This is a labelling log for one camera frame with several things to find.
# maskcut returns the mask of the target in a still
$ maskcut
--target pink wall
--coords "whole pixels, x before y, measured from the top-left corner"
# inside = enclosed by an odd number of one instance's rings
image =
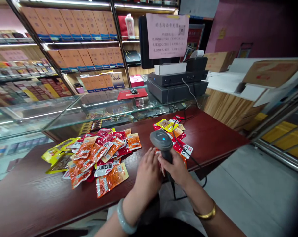
[[[226,35],[218,39],[222,28]],[[220,0],[206,52],[239,51],[254,43],[249,57],[298,56],[295,23],[285,4],[253,0]]]
[[[10,8],[0,8],[0,30],[16,30],[19,33],[27,32]]]

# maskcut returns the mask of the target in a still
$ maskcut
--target glass display case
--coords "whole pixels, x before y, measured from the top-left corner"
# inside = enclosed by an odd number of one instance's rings
[[[149,92],[147,85],[138,88],[145,88],[148,96],[117,100],[119,92],[126,89],[84,94],[45,126],[43,133],[60,142],[103,127],[112,128],[164,113],[173,113],[196,103],[195,100],[184,99],[163,104]],[[197,98],[202,108],[207,97],[203,95]]]
[[[0,180],[33,147],[51,142],[41,131],[74,103],[70,96],[8,107],[0,107]]]

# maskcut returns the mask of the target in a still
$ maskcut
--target hand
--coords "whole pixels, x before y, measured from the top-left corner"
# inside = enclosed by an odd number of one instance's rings
[[[192,176],[189,174],[180,155],[173,148],[170,152],[173,157],[173,164],[165,160],[161,154],[158,156],[158,161],[161,164],[162,169],[168,171],[174,181],[184,188],[186,183],[192,179]]]
[[[161,172],[158,164],[158,155],[155,155],[156,148],[150,148],[142,157],[133,192],[136,193],[139,200],[143,200],[145,205],[155,197],[161,185]]]

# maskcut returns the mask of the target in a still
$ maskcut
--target forearm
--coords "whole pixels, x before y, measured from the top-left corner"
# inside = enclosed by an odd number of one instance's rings
[[[141,214],[146,208],[145,203],[139,200],[134,190],[131,190],[123,201],[123,213],[126,222],[130,226],[135,226]],[[123,231],[119,220],[117,211],[110,217],[110,219],[101,227],[94,237],[124,237],[127,234]]]
[[[205,215],[213,210],[213,200],[197,181],[190,179],[183,189],[196,212]],[[201,222],[208,237],[245,236],[218,206],[214,218]]]

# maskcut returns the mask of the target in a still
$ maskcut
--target gold bracelet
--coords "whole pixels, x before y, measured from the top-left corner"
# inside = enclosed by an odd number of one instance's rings
[[[211,211],[210,213],[208,213],[208,214],[206,214],[206,215],[201,215],[200,213],[196,212],[196,211],[193,209],[194,214],[195,214],[198,218],[200,218],[200,219],[202,219],[202,220],[210,220],[210,219],[214,218],[214,216],[216,215],[216,203],[215,203],[215,201],[214,201],[213,199],[212,199],[212,201],[213,201],[213,203],[214,203],[214,208],[212,209],[212,211]]]

